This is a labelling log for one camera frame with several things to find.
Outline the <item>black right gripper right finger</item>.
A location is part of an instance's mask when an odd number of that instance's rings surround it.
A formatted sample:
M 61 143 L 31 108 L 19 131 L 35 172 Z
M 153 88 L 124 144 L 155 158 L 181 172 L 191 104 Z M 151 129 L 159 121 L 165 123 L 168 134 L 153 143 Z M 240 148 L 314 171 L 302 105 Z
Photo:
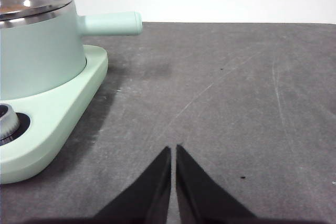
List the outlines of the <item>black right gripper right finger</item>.
M 256 223 L 258 217 L 221 188 L 181 146 L 176 146 L 176 193 L 181 223 Z

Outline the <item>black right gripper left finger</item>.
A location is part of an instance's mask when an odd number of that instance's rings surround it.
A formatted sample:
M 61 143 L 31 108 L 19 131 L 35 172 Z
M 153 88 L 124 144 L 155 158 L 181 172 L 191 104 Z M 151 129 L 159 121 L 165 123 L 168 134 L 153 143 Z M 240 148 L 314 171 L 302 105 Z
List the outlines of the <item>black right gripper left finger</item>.
M 96 223 L 166 223 L 171 193 L 171 149 L 165 147 L 141 175 L 93 219 Z

